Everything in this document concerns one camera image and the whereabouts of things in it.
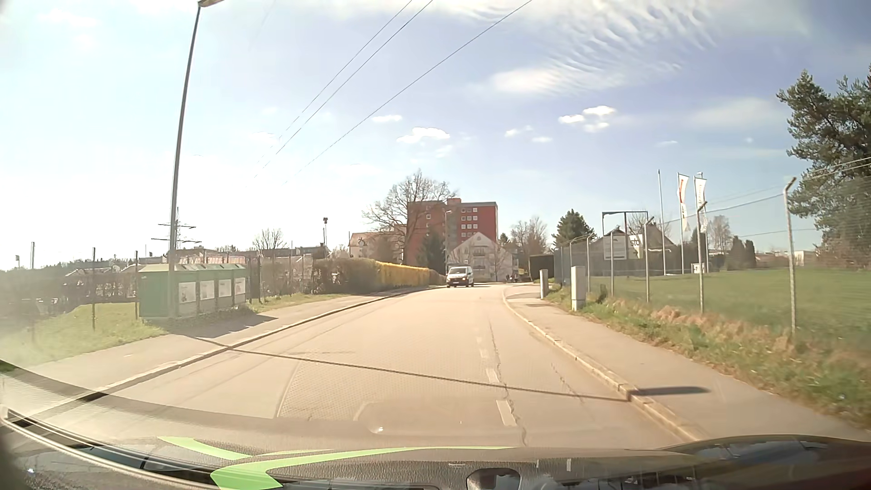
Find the grass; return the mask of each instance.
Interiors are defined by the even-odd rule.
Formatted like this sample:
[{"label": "grass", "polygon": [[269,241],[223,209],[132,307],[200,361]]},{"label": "grass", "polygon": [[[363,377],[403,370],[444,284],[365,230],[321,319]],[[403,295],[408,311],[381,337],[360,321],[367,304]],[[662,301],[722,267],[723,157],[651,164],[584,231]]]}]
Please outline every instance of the grass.
[{"label": "grass", "polygon": [[248,309],[253,311],[254,313],[261,313],[263,311],[276,310],[278,308],[284,308],[286,306],[295,306],[297,304],[304,303],[313,303],[316,301],[325,301],[327,299],[335,299],[337,297],[348,296],[346,294],[328,294],[328,295],[306,295],[302,293],[296,293],[293,295],[284,295],[284,296],[267,296],[262,299],[263,303],[258,302],[258,300],[254,299],[250,304],[247,305]]},{"label": "grass", "polygon": [[100,303],[96,328],[91,327],[91,306],[86,304],[69,313],[37,321],[30,328],[12,331],[0,338],[0,344],[5,360],[27,366],[165,333],[166,330],[156,325],[134,318],[133,303]]},{"label": "grass", "polygon": [[[548,299],[571,310],[569,289],[554,289]],[[775,311],[760,305],[765,295],[760,298],[756,292],[748,290],[742,295],[746,308],[733,311],[735,316],[767,318]],[[733,307],[738,308],[739,301],[734,302]],[[692,308],[682,310],[679,306],[648,305],[624,298],[588,301],[577,314],[637,340],[674,350],[762,390],[871,428],[871,357],[865,350],[867,343],[855,344],[839,337],[843,331],[840,325],[834,331],[824,330],[821,325],[836,324],[831,321],[803,330],[792,342],[788,330],[720,314],[701,316]]]},{"label": "grass", "polygon": [[[608,277],[591,278],[591,288],[610,288]],[[798,268],[795,273],[797,339],[824,342],[831,349],[861,350],[871,357],[871,273]],[[616,277],[615,297],[645,300],[644,278]],[[764,325],[775,334],[790,330],[787,269],[716,272],[705,275],[705,312]],[[699,311],[699,277],[651,278],[651,305]]]},{"label": "grass", "polygon": [[[31,327],[7,329],[0,334],[0,357],[20,366],[55,361],[86,352],[129,344],[149,337],[165,335],[229,316],[251,315],[296,304],[324,301],[346,295],[303,295],[254,300],[246,309],[218,311],[195,318],[167,322],[144,322],[135,317],[133,303],[98,303],[96,328],[91,327],[91,306],[82,305],[73,311],[39,320]],[[0,361],[0,372],[10,371],[9,364]]]}]

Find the blue sky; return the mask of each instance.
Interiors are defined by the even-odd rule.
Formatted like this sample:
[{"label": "blue sky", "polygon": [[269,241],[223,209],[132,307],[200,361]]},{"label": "blue sky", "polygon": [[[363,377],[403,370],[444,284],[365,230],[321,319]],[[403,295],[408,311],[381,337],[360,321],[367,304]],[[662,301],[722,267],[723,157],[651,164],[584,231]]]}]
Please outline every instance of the blue sky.
[{"label": "blue sky", "polygon": [[[805,68],[832,88],[871,63],[861,1],[533,0],[305,167],[521,3],[435,0],[276,154],[302,107],[405,2],[226,0],[202,11],[179,183],[192,238],[246,247],[279,227],[311,245],[328,216],[330,243],[344,242],[367,229],[365,206],[417,168],[466,201],[497,201],[506,232],[533,214],[552,232],[569,208],[597,224],[605,209],[658,212],[658,169],[666,218],[678,213],[676,172],[704,172],[712,208],[753,201],[805,167],[786,156],[777,90]],[[11,0],[0,10],[0,214],[12,230],[0,268],[15,254],[26,261],[31,241],[37,266],[94,246],[102,257],[165,251],[150,239],[169,219],[195,5]],[[724,214],[739,235],[784,228],[776,199]],[[757,248],[783,244],[758,237]],[[797,232],[797,247],[814,238]]]}]

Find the street lamp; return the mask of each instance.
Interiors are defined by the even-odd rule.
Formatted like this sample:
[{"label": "street lamp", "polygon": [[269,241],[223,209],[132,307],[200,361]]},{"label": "street lamp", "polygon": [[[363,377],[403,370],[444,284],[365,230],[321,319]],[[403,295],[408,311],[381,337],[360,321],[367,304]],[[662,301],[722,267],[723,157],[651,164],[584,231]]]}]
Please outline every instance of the street lamp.
[{"label": "street lamp", "polygon": [[448,275],[448,214],[453,213],[453,209],[444,210],[444,275]]},{"label": "street lamp", "polygon": [[166,273],[167,302],[166,313],[169,317],[175,317],[175,251],[178,247],[177,233],[179,232],[176,222],[176,205],[179,201],[179,160],[181,158],[181,133],[185,126],[185,104],[187,103],[187,83],[191,79],[191,62],[193,61],[193,45],[197,40],[197,27],[199,26],[199,11],[205,7],[211,7],[222,0],[199,0],[197,2],[197,16],[193,20],[193,34],[191,35],[191,50],[187,53],[187,69],[185,70],[185,87],[181,91],[181,111],[179,112],[179,135],[175,141],[175,166],[172,169],[172,208],[169,213],[169,250],[166,251],[168,265]]}]

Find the tree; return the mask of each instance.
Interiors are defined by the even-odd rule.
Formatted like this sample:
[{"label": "tree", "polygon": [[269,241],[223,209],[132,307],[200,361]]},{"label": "tree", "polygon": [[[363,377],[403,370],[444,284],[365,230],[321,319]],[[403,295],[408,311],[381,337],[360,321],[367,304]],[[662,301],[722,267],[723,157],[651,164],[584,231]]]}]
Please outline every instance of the tree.
[{"label": "tree", "polygon": [[789,133],[795,145],[787,154],[807,160],[790,196],[790,210],[813,217],[822,232],[818,250],[837,248],[843,265],[871,263],[871,70],[864,79],[838,81],[825,92],[807,71],[778,99],[789,105]]},{"label": "tree", "polygon": [[351,254],[348,252],[348,247],[344,243],[340,243],[330,251],[329,256],[334,259],[343,259],[349,258]]},{"label": "tree", "polygon": [[423,245],[417,254],[417,263],[424,264],[439,274],[444,274],[444,240],[437,232],[429,232],[423,237]]},{"label": "tree", "polygon": [[408,239],[422,228],[426,209],[424,201],[444,202],[456,195],[446,181],[424,177],[420,169],[401,182],[394,184],[381,201],[375,201],[363,211],[363,218],[383,234],[394,235],[400,250],[402,263],[408,263]]},{"label": "tree", "polygon": [[746,255],[747,268],[756,269],[756,246],[753,245],[753,240],[744,241],[744,253]]},{"label": "tree", "polygon": [[714,216],[708,228],[708,233],[711,234],[711,246],[714,250],[728,250],[730,243],[734,244],[734,239],[738,238],[732,236],[732,230],[729,229],[729,218],[722,214]]},{"label": "tree", "polygon": [[552,235],[555,247],[564,247],[575,238],[587,235],[596,235],[596,231],[587,224],[584,217],[574,209],[570,209],[559,219],[557,233]]},{"label": "tree", "polygon": [[529,267],[530,255],[543,254],[547,249],[547,224],[538,216],[518,221],[511,227],[510,234],[517,247],[518,260],[525,269]]}]

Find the house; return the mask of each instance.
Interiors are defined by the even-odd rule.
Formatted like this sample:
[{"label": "house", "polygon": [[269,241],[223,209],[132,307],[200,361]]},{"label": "house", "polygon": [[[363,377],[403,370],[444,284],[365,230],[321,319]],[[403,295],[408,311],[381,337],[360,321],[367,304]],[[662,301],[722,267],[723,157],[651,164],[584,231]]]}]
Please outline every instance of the house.
[{"label": "house", "polygon": [[448,253],[448,266],[470,265],[478,282],[500,281],[517,272],[515,254],[482,232],[474,233]]}]

